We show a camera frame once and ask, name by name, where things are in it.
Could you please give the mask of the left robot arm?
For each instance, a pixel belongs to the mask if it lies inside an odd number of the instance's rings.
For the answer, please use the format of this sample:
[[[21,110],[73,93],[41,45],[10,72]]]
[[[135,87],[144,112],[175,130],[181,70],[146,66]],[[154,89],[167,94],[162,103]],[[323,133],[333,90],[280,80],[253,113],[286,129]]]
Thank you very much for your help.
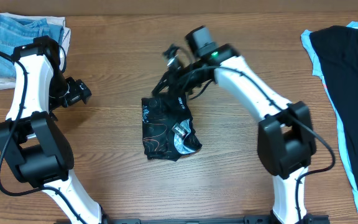
[[[0,191],[11,197],[44,192],[71,223],[109,223],[78,180],[70,143],[56,125],[55,109],[91,96],[81,80],[63,76],[65,49],[46,35],[0,57],[16,69],[12,105],[0,123]]]

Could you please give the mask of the black cycling jersey orange lines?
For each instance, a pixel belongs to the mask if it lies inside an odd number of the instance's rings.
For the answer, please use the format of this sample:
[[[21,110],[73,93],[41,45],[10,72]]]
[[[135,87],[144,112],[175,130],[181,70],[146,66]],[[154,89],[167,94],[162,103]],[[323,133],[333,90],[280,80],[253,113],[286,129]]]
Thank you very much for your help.
[[[148,160],[177,161],[202,148],[185,95],[142,98],[142,144]]]

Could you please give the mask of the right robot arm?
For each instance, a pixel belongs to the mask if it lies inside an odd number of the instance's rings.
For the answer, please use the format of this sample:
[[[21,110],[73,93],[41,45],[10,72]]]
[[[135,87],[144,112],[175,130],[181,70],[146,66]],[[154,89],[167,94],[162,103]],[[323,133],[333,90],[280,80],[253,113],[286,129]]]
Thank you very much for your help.
[[[304,180],[316,152],[308,107],[272,90],[230,44],[218,45],[201,26],[185,37],[188,64],[180,46],[164,51],[167,71],[150,98],[142,100],[143,144],[149,159],[176,161],[201,148],[188,102],[193,90],[212,83],[237,98],[258,125],[257,154],[272,176],[274,204],[263,223],[312,223],[304,204]]]

